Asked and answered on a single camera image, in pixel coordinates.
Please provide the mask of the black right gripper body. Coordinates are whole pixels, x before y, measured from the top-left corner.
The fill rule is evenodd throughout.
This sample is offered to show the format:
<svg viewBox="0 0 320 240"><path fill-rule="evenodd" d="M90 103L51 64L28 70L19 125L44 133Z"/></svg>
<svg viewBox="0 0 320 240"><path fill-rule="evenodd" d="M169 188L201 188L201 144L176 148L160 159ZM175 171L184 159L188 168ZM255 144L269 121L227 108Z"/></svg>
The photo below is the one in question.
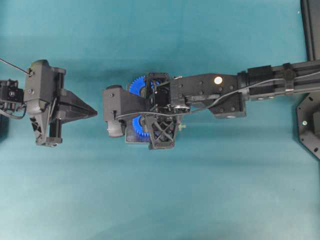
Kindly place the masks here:
<svg viewBox="0 0 320 240"><path fill-rule="evenodd" d="M171 149L175 146L179 116L170 103L170 79L167 73L148 73L144 98L147 113L143 115L143 129L149 134L150 150Z"/></svg>

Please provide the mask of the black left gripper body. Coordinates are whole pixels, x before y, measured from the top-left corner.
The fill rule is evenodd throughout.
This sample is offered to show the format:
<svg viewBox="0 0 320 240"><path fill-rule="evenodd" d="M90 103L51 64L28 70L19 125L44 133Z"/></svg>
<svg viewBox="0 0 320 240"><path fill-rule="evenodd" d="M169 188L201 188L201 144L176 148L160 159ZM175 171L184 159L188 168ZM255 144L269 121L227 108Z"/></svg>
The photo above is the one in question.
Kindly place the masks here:
<svg viewBox="0 0 320 240"><path fill-rule="evenodd" d="M50 67L53 72L54 92L53 103L50 112L50 125L49 125L49 137L48 146L56 147L61 144L62 139L62 121L58 118L58 110L60 106L61 90L64 88L64 79L66 70L58 67Z"/></svg>

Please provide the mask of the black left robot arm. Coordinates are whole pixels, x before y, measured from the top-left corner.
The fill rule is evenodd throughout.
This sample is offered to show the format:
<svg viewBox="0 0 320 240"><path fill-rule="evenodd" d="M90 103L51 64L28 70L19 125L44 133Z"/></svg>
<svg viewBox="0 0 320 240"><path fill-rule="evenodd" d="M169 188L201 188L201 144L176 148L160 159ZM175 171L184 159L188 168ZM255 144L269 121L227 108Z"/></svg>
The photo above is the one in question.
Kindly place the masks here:
<svg viewBox="0 0 320 240"><path fill-rule="evenodd" d="M31 70L25 89L14 80L0 82L0 114L19 119L14 112L29 115L38 146L55 147L63 142L62 125L95 117L98 113L73 92L64 88L65 70L50 67L39 75Z"/></svg>

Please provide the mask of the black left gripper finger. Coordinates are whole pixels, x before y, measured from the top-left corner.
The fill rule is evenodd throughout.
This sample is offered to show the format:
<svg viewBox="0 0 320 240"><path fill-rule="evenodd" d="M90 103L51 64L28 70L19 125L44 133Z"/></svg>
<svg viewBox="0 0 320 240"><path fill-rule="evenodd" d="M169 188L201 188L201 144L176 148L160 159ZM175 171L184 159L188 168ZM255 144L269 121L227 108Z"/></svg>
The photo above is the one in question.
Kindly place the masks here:
<svg viewBox="0 0 320 240"><path fill-rule="evenodd" d="M64 88L59 91L59 102L64 106L69 106L75 108L80 112L96 113L97 111L93 109L90 105L81 100L73 92L66 90Z"/></svg>
<svg viewBox="0 0 320 240"><path fill-rule="evenodd" d="M72 105L60 105L58 107L58 119L62 124L95 117L98 114L94 109L82 109Z"/></svg>

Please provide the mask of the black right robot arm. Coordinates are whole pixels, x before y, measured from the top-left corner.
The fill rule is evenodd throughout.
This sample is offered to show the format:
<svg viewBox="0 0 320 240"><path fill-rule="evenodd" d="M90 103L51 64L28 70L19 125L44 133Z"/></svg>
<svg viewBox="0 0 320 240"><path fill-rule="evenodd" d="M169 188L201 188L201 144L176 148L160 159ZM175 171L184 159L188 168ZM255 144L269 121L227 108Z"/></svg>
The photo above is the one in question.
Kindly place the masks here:
<svg viewBox="0 0 320 240"><path fill-rule="evenodd" d="M237 74L205 73L170 77L149 73L144 80L143 115L149 149L175 146L178 126L184 116L209 110L217 119L246 116L246 101L318 92L320 62L284 63L249 68Z"/></svg>

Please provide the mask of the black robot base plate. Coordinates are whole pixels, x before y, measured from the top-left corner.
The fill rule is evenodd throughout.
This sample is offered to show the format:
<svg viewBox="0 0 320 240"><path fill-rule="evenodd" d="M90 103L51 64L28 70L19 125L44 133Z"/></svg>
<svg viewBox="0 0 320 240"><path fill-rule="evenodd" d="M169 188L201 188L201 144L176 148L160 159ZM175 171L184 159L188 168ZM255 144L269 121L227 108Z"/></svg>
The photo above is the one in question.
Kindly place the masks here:
<svg viewBox="0 0 320 240"><path fill-rule="evenodd" d="M299 143L320 161L320 92L308 93L296 106Z"/></svg>

